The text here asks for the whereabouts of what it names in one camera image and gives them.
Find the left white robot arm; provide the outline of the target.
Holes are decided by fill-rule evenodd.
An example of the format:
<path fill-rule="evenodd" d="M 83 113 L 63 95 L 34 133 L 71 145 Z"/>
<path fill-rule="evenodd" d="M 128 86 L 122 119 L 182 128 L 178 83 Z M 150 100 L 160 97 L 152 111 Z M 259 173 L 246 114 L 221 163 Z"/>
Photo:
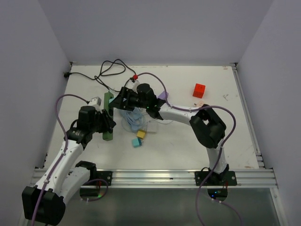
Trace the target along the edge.
<path fill-rule="evenodd" d="M 112 110 L 96 110 L 93 106 L 83 106 L 78 118 L 64 133 L 62 147 L 44 175 L 34 186 L 27 186 L 22 192 L 24 217 L 34 224 L 41 222 L 56 226 L 62 220 L 66 205 L 81 186 L 109 186 L 99 178 L 96 165 L 80 161 L 94 133 L 113 132 L 116 125 Z"/>

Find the white charger plug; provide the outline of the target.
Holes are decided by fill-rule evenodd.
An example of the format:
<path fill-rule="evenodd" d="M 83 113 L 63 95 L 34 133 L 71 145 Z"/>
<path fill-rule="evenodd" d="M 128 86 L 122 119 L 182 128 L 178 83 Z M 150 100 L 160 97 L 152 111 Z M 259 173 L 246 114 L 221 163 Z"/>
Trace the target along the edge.
<path fill-rule="evenodd" d="M 156 121 L 149 121 L 147 123 L 147 132 L 156 134 L 158 132 L 158 123 Z"/>

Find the purple USB power strip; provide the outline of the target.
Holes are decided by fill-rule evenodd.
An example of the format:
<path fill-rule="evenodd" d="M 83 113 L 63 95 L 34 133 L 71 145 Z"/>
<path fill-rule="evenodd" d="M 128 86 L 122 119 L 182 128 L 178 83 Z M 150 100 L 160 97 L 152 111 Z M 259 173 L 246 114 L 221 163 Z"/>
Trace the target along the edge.
<path fill-rule="evenodd" d="M 166 101 L 168 99 L 168 96 L 169 96 L 169 93 L 163 91 L 161 94 L 159 94 L 157 96 L 157 98 Z"/>

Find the red cube socket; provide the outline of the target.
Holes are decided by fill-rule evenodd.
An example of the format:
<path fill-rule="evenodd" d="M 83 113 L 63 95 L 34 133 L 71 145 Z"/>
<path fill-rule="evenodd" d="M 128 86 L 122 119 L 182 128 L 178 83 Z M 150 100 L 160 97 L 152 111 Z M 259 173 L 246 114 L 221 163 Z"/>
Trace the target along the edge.
<path fill-rule="evenodd" d="M 196 83 L 195 88 L 193 90 L 192 96 L 197 97 L 197 98 L 203 98 L 203 95 L 205 93 L 205 89 L 206 89 L 205 85 Z"/>

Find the green power strip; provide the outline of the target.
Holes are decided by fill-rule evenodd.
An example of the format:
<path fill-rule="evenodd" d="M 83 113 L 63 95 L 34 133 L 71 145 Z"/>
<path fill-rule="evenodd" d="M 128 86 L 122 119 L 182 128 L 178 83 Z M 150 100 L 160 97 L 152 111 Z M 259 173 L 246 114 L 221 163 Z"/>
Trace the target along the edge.
<path fill-rule="evenodd" d="M 108 122 L 108 131 L 103 133 L 103 140 L 111 141 L 113 140 L 113 109 L 109 107 L 109 101 L 113 99 L 113 94 L 111 92 L 106 92 L 104 94 L 103 108 L 106 111 L 106 118 Z"/>

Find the yellow charger plug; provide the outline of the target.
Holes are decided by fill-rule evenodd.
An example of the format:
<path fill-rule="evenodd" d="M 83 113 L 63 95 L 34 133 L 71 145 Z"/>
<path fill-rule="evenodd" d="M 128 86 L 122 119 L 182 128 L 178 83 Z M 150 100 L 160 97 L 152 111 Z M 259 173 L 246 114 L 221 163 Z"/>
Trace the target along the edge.
<path fill-rule="evenodd" d="M 137 136 L 138 138 L 140 138 L 140 139 L 144 139 L 145 136 L 146 136 L 146 134 L 147 134 L 147 132 L 146 132 L 145 130 L 140 129 L 140 130 L 137 131 L 136 136 Z"/>

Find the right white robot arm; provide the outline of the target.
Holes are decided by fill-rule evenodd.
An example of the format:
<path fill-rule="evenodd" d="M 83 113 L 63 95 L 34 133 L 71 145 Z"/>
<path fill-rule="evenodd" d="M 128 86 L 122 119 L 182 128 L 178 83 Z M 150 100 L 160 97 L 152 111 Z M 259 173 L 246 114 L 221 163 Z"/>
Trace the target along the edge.
<path fill-rule="evenodd" d="M 223 153 L 226 125 L 209 105 L 201 109 L 172 107 L 166 100 L 158 98 L 149 84 L 138 85 L 136 91 L 123 87 L 109 107 L 133 111 L 143 108 L 154 119 L 172 120 L 191 126 L 198 142 L 207 150 L 209 158 L 209 180 L 220 185 L 226 180 L 229 165 Z"/>

